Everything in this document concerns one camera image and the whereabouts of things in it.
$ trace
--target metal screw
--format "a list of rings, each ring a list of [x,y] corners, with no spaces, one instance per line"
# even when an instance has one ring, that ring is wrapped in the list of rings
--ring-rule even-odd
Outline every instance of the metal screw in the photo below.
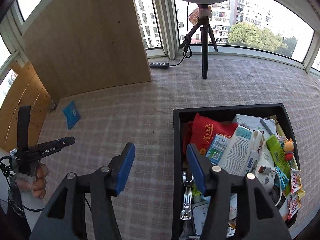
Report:
[[[220,172],[221,171],[221,167],[220,166],[212,166],[212,170],[214,172]]]
[[[102,171],[102,172],[108,172],[108,171],[110,171],[110,168],[109,168],[108,166],[102,166],[102,167],[100,168],[100,171]]]
[[[254,179],[256,176],[253,173],[247,173],[248,179]]]
[[[67,179],[73,179],[76,175],[73,172],[67,174]]]

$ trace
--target black storage box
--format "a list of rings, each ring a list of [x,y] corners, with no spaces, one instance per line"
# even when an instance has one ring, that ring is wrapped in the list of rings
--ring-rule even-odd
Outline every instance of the black storage box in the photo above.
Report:
[[[174,190],[173,190],[173,217],[172,217],[172,240],[177,240],[183,231],[183,220],[180,220],[180,212],[183,204],[184,185],[182,182],[183,161],[186,156],[182,152],[182,132],[183,126],[189,121],[193,121],[196,114],[206,116],[218,122],[232,121],[236,114],[267,117],[277,116],[284,134],[292,138],[295,142],[294,157],[300,168],[299,156],[296,140],[293,134],[288,114],[283,104],[266,105],[246,105],[246,106],[218,106],[202,108],[186,108],[173,110],[173,130],[174,130]],[[286,221],[287,227],[291,227],[297,218],[297,212],[290,221]]]

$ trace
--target usb cable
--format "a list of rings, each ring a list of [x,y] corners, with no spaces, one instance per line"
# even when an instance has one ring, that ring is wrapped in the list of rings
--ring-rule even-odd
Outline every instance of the usb cable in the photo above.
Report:
[[[268,172],[274,172],[275,174],[278,175],[278,178],[279,178],[279,185],[280,185],[280,197],[279,197],[279,200],[278,202],[276,203],[276,206],[280,203],[281,201],[281,196],[282,196],[282,189],[281,189],[281,177],[280,177],[280,174],[278,173],[278,171],[274,168],[274,167],[267,167],[267,166],[260,166],[258,172],[259,173],[263,173],[263,174],[267,174]]]

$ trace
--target wrench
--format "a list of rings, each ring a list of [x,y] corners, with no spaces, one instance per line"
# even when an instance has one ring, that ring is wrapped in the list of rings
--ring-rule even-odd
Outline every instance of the wrench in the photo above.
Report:
[[[184,198],[183,198],[183,206],[180,214],[181,220],[189,220],[191,219],[191,199],[192,199],[192,186],[195,182],[193,176],[191,181],[187,181],[187,172],[184,171],[182,173],[182,181],[184,184]]]

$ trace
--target wooden panel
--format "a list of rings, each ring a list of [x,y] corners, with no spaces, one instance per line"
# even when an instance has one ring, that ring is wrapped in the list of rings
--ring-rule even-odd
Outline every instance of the wooden panel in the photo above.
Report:
[[[29,125],[29,145],[33,146],[38,143],[38,138],[40,136],[41,128],[44,122],[44,119],[48,113],[49,107],[51,104],[51,98],[45,90],[42,88],[39,97],[37,98],[36,103],[34,104]]]
[[[18,102],[34,75],[35,70],[31,63],[28,62],[24,68],[19,71],[16,80],[12,84],[0,108],[0,147],[2,148],[5,146],[9,125]]]
[[[37,74],[33,76],[29,85],[26,87],[11,119],[4,150],[11,151],[17,147],[17,122],[20,106],[33,106],[43,88]]]
[[[133,0],[53,0],[23,41],[54,100],[151,81]]]

